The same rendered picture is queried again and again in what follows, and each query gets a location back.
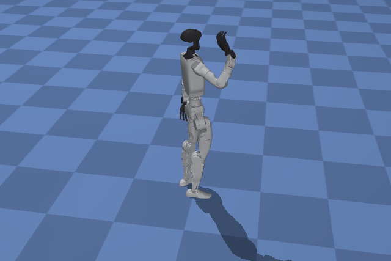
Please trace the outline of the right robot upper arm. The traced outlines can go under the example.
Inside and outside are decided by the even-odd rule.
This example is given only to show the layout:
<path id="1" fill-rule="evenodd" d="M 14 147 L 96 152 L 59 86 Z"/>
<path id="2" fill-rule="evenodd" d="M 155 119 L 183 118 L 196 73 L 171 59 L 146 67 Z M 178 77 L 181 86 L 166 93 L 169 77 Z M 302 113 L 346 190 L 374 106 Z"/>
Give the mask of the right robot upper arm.
<path id="1" fill-rule="evenodd" d="M 227 85 L 228 85 L 228 81 L 227 81 L 223 87 L 219 87 L 216 84 L 217 78 L 216 78 L 215 74 L 211 70 L 209 70 L 206 67 L 206 65 L 203 64 L 202 62 L 195 61 L 191 65 L 191 68 L 193 69 L 193 71 L 196 75 L 202 76 L 204 79 L 206 79 L 209 83 L 211 83 L 212 85 L 214 85 L 218 89 L 223 89 L 223 88 L 227 87 Z"/>

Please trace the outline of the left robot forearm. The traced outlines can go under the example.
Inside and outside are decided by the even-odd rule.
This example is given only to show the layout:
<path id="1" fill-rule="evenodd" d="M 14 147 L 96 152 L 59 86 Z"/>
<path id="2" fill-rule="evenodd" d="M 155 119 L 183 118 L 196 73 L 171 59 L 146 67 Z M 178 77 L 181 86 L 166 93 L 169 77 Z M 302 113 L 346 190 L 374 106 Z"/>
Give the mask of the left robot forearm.
<path id="1" fill-rule="evenodd" d="M 187 93 L 185 92 L 185 88 L 184 88 L 184 84 L 183 84 L 183 79 L 182 79 L 182 97 L 183 97 L 183 102 L 187 102 L 189 101 L 189 96 L 187 95 Z"/>

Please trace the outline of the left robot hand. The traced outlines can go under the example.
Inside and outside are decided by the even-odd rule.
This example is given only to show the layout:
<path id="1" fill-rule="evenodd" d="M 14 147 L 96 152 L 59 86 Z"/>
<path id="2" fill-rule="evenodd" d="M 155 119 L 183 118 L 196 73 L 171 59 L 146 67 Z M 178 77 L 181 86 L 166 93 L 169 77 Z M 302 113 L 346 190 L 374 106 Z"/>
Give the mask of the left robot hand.
<path id="1" fill-rule="evenodd" d="M 182 112 L 183 112 L 183 120 L 185 121 L 185 119 L 186 119 L 186 121 L 188 121 L 187 120 L 187 115 L 185 114 L 185 118 L 184 118 L 184 112 L 185 112 L 185 105 L 186 105 L 186 103 L 187 102 L 183 102 L 183 97 L 181 98 L 181 103 L 182 103 L 182 106 L 181 106 L 181 108 L 180 108 L 180 120 L 182 120 L 181 119 L 181 114 L 182 114 Z"/>

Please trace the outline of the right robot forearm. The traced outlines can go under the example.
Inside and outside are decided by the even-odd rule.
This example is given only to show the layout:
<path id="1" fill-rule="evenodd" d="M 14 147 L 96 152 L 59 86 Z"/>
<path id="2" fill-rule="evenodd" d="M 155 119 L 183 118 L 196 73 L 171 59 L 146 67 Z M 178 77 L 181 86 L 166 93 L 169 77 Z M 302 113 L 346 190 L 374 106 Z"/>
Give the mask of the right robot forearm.
<path id="1" fill-rule="evenodd" d="M 235 53 L 235 52 L 234 52 Z M 235 53 L 236 54 L 236 53 Z M 227 55 L 227 60 L 223 69 L 223 72 L 221 73 L 220 77 L 217 79 L 216 84 L 219 87 L 223 87 L 227 80 L 232 77 L 232 70 L 235 66 L 235 59 L 231 57 L 231 55 Z"/>

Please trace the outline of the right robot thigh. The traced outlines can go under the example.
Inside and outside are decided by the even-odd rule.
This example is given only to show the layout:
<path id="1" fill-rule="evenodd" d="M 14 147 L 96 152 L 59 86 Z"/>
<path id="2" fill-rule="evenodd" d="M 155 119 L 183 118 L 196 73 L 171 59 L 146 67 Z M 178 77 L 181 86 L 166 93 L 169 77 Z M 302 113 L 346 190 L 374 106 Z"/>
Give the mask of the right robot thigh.
<path id="1" fill-rule="evenodd" d="M 210 151 L 211 140 L 213 137 L 210 120 L 208 117 L 203 116 L 201 112 L 198 112 L 194 115 L 193 123 L 194 128 L 198 130 L 197 138 L 200 151 L 193 152 L 191 154 L 191 159 L 193 156 L 198 155 L 201 157 L 202 162 L 204 162 L 208 152 Z"/>

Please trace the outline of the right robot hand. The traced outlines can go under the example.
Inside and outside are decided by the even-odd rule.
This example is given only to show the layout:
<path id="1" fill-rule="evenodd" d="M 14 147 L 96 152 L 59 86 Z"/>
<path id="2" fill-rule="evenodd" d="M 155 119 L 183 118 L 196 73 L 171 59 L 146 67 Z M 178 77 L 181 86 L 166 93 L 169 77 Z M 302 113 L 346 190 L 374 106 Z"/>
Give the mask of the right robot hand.
<path id="1" fill-rule="evenodd" d="M 223 35 L 223 33 L 224 33 L 224 35 Z M 235 57 L 236 57 L 236 54 L 234 53 L 234 51 L 233 50 L 230 50 L 230 47 L 229 47 L 229 45 L 228 45 L 228 43 L 227 43 L 227 41 L 226 41 L 226 38 L 225 38 L 225 34 L 226 34 L 227 32 L 223 32 L 223 31 L 220 31 L 218 34 L 217 34 L 217 44 L 219 45 L 219 47 L 223 50 L 223 51 L 225 51 L 225 55 L 226 55 L 226 57 L 227 57 L 227 55 L 231 55 L 231 57 L 233 58 L 233 59 L 235 59 Z"/>

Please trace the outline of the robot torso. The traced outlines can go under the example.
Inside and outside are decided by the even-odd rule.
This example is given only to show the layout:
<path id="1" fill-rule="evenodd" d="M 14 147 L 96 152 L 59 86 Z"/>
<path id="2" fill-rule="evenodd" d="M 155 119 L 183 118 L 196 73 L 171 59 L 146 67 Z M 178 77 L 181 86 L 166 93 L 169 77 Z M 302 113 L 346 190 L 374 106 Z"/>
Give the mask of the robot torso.
<path id="1" fill-rule="evenodd" d="M 203 63 L 203 60 L 196 53 L 193 54 L 193 58 L 186 60 L 183 57 L 184 54 L 185 53 L 181 55 L 180 62 L 185 92 L 189 96 L 189 101 L 186 103 L 186 111 L 188 117 L 194 120 L 195 113 L 201 112 L 202 115 L 204 113 L 204 107 L 201 103 L 201 96 L 205 93 L 205 79 L 202 76 L 196 75 L 191 68 L 191 65 L 195 61 Z M 196 57 L 196 55 L 198 56 Z"/>

